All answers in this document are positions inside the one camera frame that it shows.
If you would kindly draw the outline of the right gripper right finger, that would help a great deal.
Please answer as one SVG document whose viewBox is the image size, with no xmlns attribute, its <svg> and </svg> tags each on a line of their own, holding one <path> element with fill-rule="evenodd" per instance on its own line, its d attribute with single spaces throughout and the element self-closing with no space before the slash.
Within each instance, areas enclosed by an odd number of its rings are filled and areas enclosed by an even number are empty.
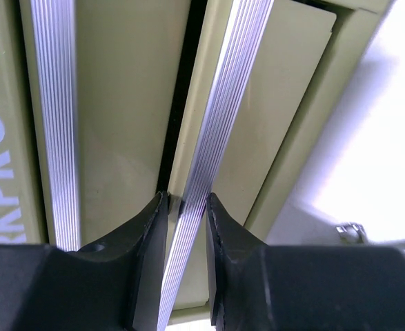
<svg viewBox="0 0 405 331">
<path fill-rule="evenodd" d="M 405 254 L 382 245 L 277 245 L 206 199 L 217 330 L 405 330 Z"/>
</svg>

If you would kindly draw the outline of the green metal tool chest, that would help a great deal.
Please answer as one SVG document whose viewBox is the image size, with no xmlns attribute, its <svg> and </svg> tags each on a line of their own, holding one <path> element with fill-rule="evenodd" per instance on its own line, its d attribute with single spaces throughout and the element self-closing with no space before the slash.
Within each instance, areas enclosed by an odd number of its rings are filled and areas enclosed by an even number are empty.
<svg viewBox="0 0 405 331">
<path fill-rule="evenodd" d="M 165 192 L 155 330 L 210 320 L 208 195 L 264 242 L 390 7 L 0 1 L 0 245 L 75 252 Z"/>
</svg>

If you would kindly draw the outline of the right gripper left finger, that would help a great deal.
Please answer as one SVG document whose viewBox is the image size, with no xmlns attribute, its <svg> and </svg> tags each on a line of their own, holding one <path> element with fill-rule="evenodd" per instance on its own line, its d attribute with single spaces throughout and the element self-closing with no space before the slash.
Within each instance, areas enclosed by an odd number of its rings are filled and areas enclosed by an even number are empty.
<svg viewBox="0 0 405 331">
<path fill-rule="evenodd" d="M 168 195 L 78 251 L 0 245 L 0 330 L 155 330 Z"/>
</svg>

